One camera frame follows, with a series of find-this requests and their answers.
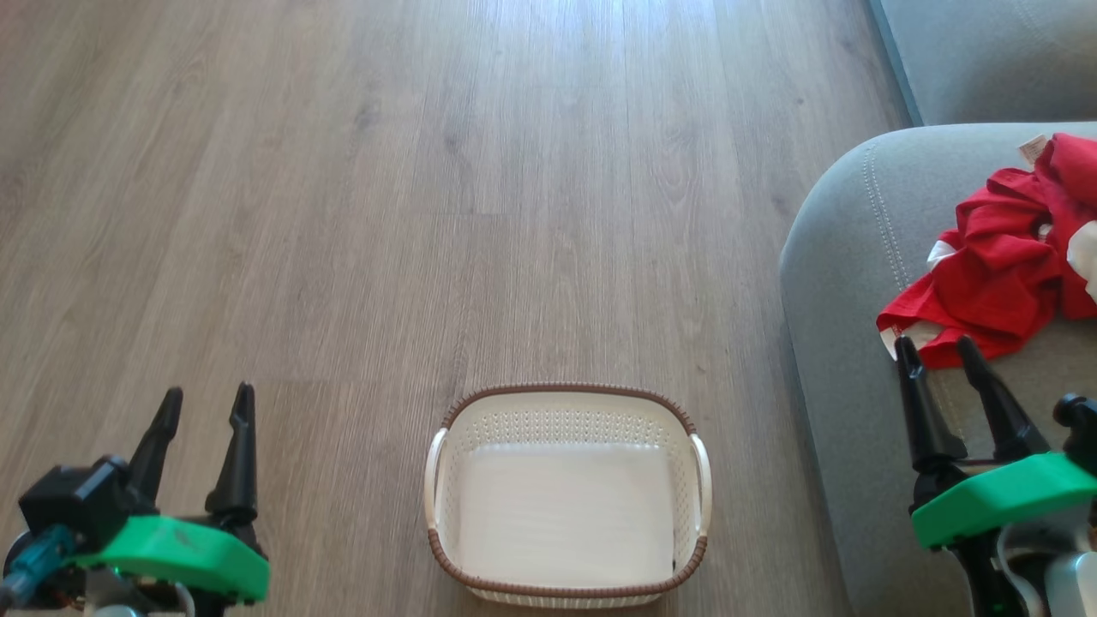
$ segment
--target brown basket rim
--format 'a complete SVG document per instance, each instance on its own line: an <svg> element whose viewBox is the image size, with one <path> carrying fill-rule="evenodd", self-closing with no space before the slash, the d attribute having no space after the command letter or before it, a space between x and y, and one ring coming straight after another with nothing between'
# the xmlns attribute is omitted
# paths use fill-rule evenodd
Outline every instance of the brown basket rim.
<svg viewBox="0 0 1097 617"><path fill-rule="evenodd" d="M445 413L445 417L442 418L442 428L449 429L453 426L453 420L456 419L461 412L468 407L468 405L485 399L487 396L494 396L496 394L520 394L523 392L584 392L590 394L615 394L621 396L634 396L637 399L645 399L659 405L666 407L671 412L678 422L681 423L682 428L686 429L688 435L697 434L697 426L693 420L690 419L689 415L686 414L678 406L677 403L670 401L666 396L652 392L651 390L642 390L638 388L624 388L617 385L604 385L599 383L568 383L568 382L543 382L543 383L519 383L512 385L498 385L493 388L485 388L483 390L477 390L472 394L468 394L452 406ZM659 583L649 583L646 585L629 585L624 587L604 587L604 588L589 588L589 590L576 590L568 587L538 587L533 585L519 585L514 583L499 583L496 581L489 581L487 579L482 579L479 576L473 576L466 574L463 570L457 568L455 563L450 561L450 558L442 550L442 542L438 537L438 530L428 529L427 539L430 542L430 550L434 553L434 560L438 564L442 566L442 570L446 574L453 576L461 584L472 587L474 590L480 590L485 592L496 592L504 594L514 594L534 597L561 597L561 598L587 598L587 599L604 599L614 597L632 597L632 596L645 596L645 595L657 595L669 592L686 582L693 572L697 571L698 566L701 565L701 560L704 559L704 552L709 546L708 536L700 536L697 539L697 543L693 546L693 554L690 556L689 561L686 565L678 571L677 574L667 579L666 581Z"/></svg>

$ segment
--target red and white clothing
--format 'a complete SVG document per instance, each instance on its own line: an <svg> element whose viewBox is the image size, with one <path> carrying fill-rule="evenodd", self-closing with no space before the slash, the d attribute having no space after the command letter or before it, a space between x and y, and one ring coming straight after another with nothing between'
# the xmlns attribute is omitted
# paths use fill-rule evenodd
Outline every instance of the red and white clothing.
<svg viewBox="0 0 1097 617"><path fill-rule="evenodd" d="M1055 134L1034 167L996 171L957 206L929 273L877 317L890 350L906 334L927 367L958 367L963 335L994 358L1020 349L1056 311L1097 316L1097 142Z"/></svg>

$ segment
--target crumpled red fabric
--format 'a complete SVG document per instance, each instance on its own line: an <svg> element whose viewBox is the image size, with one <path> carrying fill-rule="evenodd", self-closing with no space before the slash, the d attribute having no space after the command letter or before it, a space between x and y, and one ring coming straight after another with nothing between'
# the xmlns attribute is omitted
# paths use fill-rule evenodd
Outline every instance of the crumpled red fabric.
<svg viewBox="0 0 1097 617"><path fill-rule="evenodd" d="M957 228L938 243L955 253L880 313L884 343L915 325L940 329L919 346L923 362L958 367L964 335L994 358L1020 349L1056 310L1071 319L1097 316L1086 280L1066 261L1071 237L1094 220L1097 142L1056 133L1033 171L1000 169L957 206Z"/></svg>

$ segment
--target gray sofa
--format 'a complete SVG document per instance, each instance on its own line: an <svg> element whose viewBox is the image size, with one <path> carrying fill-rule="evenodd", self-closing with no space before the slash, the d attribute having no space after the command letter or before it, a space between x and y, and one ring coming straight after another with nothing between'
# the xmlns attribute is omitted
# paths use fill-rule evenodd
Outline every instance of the gray sofa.
<svg viewBox="0 0 1097 617"><path fill-rule="evenodd" d="M970 21L975 4L985 11L982 22ZM875 9L916 119L1097 117L1097 2L880 0ZM964 41L957 40L961 29ZM1085 31L1088 36L1079 34ZM1040 67L1058 71L1060 81ZM987 81L1010 70L1017 87L1009 92ZM875 317L926 272L934 240L955 226L955 204L996 169L1022 166L1020 144L1054 132L1097 138L1097 122L924 126L871 139L818 181L785 244L784 311L857 615L969 615L959 565L947 553L924 552L914 539L906 508L915 474L894 363ZM994 364L1060 445L1065 433L1051 422L1055 401L1068 391L1097 396L1097 322L1054 322ZM931 384L972 456L988 457L989 431L963 374L938 371Z"/></svg>

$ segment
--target green plastic part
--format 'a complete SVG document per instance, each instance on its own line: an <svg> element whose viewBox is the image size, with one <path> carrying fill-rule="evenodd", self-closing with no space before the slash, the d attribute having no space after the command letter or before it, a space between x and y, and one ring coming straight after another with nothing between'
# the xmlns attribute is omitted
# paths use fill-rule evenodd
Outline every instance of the green plastic part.
<svg viewBox="0 0 1097 617"><path fill-rule="evenodd" d="M1065 455L1033 455L964 480L914 511L911 520L918 542L931 549L1089 503L1095 495L1097 478Z"/></svg>
<svg viewBox="0 0 1097 617"><path fill-rule="evenodd" d="M109 565L238 602L265 599L271 574L270 563L235 536L166 516L132 516L102 551L68 563Z"/></svg>

